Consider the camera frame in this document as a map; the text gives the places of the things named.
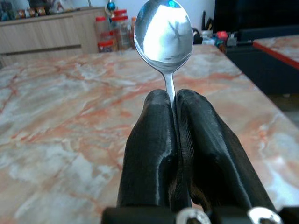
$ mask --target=spoon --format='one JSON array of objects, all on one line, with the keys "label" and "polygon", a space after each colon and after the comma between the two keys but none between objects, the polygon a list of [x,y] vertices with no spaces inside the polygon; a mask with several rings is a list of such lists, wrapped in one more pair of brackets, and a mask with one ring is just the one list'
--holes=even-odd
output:
[{"label": "spoon", "polygon": [[173,73],[190,57],[193,31],[186,11],[174,0],[149,0],[141,8],[134,42],[147,64],[162,73],[174,109]]}]

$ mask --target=wooden cabinet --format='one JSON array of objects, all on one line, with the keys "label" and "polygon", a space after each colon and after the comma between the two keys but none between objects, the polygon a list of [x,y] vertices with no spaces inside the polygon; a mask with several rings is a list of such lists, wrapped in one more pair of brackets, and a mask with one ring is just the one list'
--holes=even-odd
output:
[{"label": "wooden cabinet", "polygon": [[95,17],[104,8],[0,22],[4,66],[36,58],[97,53]]}]

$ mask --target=spoon bowl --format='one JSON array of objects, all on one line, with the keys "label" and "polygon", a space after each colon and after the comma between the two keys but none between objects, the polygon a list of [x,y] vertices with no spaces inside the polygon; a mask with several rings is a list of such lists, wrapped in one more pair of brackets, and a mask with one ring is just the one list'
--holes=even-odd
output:
[{"label": "spoon bowl", "polygon": [[193,47],[186,11],[174,0],[149,0],[136,18],[134,42],[143,60],[163,74],[173,108],[172,76],[188,60]]}]

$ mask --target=cabinet drawer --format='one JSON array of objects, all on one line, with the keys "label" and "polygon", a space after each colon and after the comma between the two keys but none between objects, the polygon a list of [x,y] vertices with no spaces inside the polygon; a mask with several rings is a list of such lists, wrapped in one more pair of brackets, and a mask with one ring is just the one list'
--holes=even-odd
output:
[{"label": "cabinet drawer", "polygon": [[51,59],[51,58],[62,58],[68,56],[81,55],[83,51],[81,48],[78,49],[63,49],[54,51],[45,51],[38,53],[28,54],[17,54],[17,55],[1,55],[1,62],[3,66],[8,66],[16,62],[29,62],[35,59]]},{"label": "cabinet drawer", "polygon": [[0,27],[0,53],[79,45],[73,18],[36,21]]}]

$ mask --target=pink marble surface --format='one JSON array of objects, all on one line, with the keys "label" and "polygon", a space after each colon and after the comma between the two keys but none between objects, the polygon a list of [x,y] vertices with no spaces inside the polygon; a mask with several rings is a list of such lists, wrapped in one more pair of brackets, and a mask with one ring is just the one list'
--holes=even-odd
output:
[{"label": "pink marble surface", "polygon": [[[273,203],[299,205],[299,130],[217,48],[196,46],[178,89],[207,96]],[[115,206],[126,139],[162,76],[135,51],[0,70],[0,223],[98,224]]]},{"label": "pink marble surface", "polygon": [[299,35],[258,39],[254,46],[299,69]]}]

